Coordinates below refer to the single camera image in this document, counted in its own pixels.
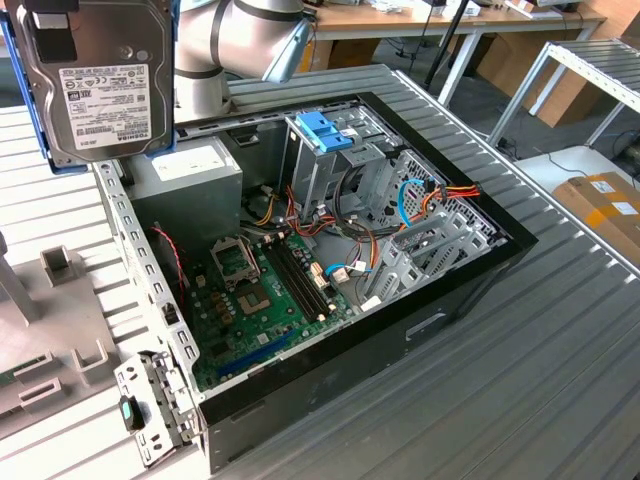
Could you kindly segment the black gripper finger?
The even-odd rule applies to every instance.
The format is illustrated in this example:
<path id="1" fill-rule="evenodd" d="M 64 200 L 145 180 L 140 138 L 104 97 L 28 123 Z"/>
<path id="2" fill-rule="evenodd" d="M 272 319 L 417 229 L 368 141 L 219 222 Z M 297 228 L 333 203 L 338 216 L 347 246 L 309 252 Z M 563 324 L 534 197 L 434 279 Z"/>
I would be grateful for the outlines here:
<path id="1" fill-rule="evenodd" d="M 42 63 L 70 62 L 77 52 L 69 14 L 77 13 L 75 0 L 25 0 L 20 2 L 22 28 Z"/>

